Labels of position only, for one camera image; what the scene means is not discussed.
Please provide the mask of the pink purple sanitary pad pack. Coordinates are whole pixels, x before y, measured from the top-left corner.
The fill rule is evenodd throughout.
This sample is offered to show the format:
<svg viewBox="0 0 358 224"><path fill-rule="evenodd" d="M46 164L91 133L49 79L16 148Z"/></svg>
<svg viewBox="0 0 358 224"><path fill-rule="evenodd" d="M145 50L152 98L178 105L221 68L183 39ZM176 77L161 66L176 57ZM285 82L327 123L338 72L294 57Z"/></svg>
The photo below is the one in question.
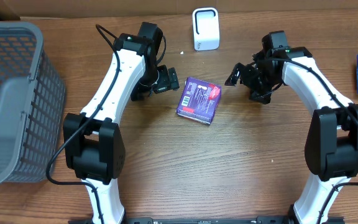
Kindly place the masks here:
<svg viewBox="0 0 358 224"><path fill-rule="evenodd" d="M210 125L221 94L220 85L188 77L176 113L184 118Z"/></svg>

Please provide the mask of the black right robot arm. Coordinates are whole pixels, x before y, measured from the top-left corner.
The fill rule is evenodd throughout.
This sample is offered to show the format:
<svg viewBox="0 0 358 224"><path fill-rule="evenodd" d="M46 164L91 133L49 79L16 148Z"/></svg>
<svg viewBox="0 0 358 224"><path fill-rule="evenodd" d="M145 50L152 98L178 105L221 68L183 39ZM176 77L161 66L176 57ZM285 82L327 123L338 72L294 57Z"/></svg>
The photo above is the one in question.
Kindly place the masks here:
<svg viewBox="0 0 358 224"><path fill-rule="evenodd" d="M250 100L269 104L282 85L298 95L311 115L305 143L310 175L299 199L275 223L343 223L329 209L341 189L358 186L358 104L341 94L320 72L306 47L290 47L284 31L262 38L252 63L237 63L225 84L250 90Z"/></svg>

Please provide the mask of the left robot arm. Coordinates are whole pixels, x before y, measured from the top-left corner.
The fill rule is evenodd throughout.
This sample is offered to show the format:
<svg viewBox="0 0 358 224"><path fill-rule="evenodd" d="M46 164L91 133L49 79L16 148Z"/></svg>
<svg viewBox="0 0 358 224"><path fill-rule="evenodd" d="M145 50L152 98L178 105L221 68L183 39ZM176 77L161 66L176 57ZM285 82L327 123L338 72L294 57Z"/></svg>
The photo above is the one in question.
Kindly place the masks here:
<svg viewBox="0 0 358 224"><path fill-rule="evenodd" d="M117 179L126 150L119 123L129 100L179 89L174 68L161 65L166 38L157 24L143 22L136 35L122 33L108 44L112 60L102 83L78 114L63 121L67 167L88 191L93 216L87 223L124 223Z"/></svg>

